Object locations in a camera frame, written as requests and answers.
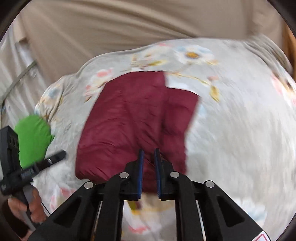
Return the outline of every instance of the black cable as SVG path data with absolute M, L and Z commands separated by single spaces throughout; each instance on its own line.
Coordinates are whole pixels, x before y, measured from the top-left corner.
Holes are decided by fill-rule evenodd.
M 51 215 L 50 212 L 48 211 L 48 209 L 46 208 L 46 206 L 43 204 L 43 202 L 41 202 L 41 204 L 43 205 L 43 207 L 46 209 L 46 211 L 48 212 L 49 216 Z

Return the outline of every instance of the beige sheet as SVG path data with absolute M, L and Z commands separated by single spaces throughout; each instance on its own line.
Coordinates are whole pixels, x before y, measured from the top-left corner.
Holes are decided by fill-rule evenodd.
M 281 46 L 282 38 L 281 17 L 266 0 L 33 0 L 20 21 L 51 82 L 97 55 L 167 39 L 261 32 Z

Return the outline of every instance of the mattress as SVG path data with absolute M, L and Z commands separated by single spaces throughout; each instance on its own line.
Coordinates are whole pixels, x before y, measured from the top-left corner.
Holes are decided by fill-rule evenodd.
M 264 35 L 107 53 L 52 84 L 35 113 L 55 135 L 47 154 L 69 155 L 34 179 L 47 208 L 53 212 L 85 182 L 75 177 L 84 123 L 104 84 L 131 71 L 165 71 L 166 86 L 201 97 L 185 138 L 188 177 L 213 180 L 276 240 L 296 212 L 296 86 L 286 56 Z M 173 202 L 143 194 L 139 205 L 125 203 L 123 240 L 176 240 L 175 232 Z

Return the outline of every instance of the bed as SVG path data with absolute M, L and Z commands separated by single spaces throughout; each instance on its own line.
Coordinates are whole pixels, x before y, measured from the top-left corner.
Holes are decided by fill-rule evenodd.
M 47 154 L 61 148 L 69 154 L 66 161 L 34 179 L 45 206 L 53 212 L 85 182 L 75 177 L 76 147 L 104 84 L 132 71 L 165 71 L 166 86 L 201 97 L 186 133 L 187 175 L 198 182 L 215 181 L 271 240 L 277 240 L 296 212 L 296 86 L 291 78 L 293 68 L 280 49 L 292 59 L 293 43 L 288 41 L 290 47 L 285 48 L 288 45 L 281 35 L 281 17 L 265 1 L 255 1 L 254 5 L 250 4 L 252 1 L 242 1 L 239 5 L 229 0 L 223 8 L 227 9 L 228 4 L 236 6 L 229 13 L 238 17 L 235 23 L 223 18 L 223 23 L 213 26 L 221 21 L 221 15 L 213 14 L 209 20 L 195 9 L 201 16 L 199 28 L 196 22 L 184 25 L 188 19 L 172 26 L 169 22 L 180 5 L 168 1 L 165 5 L 170 14 L 160 8 L 166 15 L 156 17 L 158 27 L 147 19 L 146 13 L 144 20 L 153 24 L 144 21 L 138 26 L 135 22 L 139 22 L 143 11 L 134 8 L 134 1 L 128 2 L 129 7 L 118 8 L 105 1 L 89 1 L 90 5 L 80 1 L 36 2 L 20 15 L 25 33 L 20 38 L 28 39 L 43 74 L 54 82 L 35 107 L 35 114 L 50 124 L 55 135 Z M 98 7 L 94 12 L 90 10 L 92 4 Z M 188 1 L 182 7 L 188 9 L 191 4 Z M 54 11 L 57 6 L 60 11 L 69 10 L 69 15 L 80 12 L 77 22 L 81 16 L 85 21 L 76 30 L 86 26 L 99 28 L 106 38 L 99 38 L 99 31 L 77 36 L 68 29 L 69 22 L 61 24 L 62 15 Z M 140 6 L 149 8 L 144 3 Z M 203 7 L 217 11 L 221 5 L 214 10 L 210 5 Z M 119 16 L 108 19 L 108 24 L 125 20 L 137 31 L 126 28 L 106 35 L 112 33 L 111 25 L 98 25 L 106 17 L 98 13 L 106 9 L 112 16 Z M 100 17 L 92 21 L 89 16 Z M 42 31 L 44 26 L 48 26 L 47 34 Z M 144 31 L 148 34 L 141 37 Z M 56 35 L 63 51 L 56 48 L 49 33 Z M 141 208 L 125 203 L 123 240 L 174 240 L 174 203 L 161 203 L 151 194 L 143 194 L 140 202 Z

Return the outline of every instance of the hand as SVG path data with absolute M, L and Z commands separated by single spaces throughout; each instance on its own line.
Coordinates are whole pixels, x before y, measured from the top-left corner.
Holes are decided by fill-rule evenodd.
M 29 209 L 31 211 L 31 220 L 35 223 L 44 222 L 46 219 L 45 212 L 43 210 L 43 206 L 41 204 L 41 197 L 39 196 L 39 192 L 36 188 L 32 191 L 33 201 L 29 203 Z M 19 220 L 24 222 L 24 219 L 20 213 L 20 211 L 27 211 L 27 206 L 22 203 L 17 198 L 9 198 L 8 199 L 8 206 L 13 213 Z

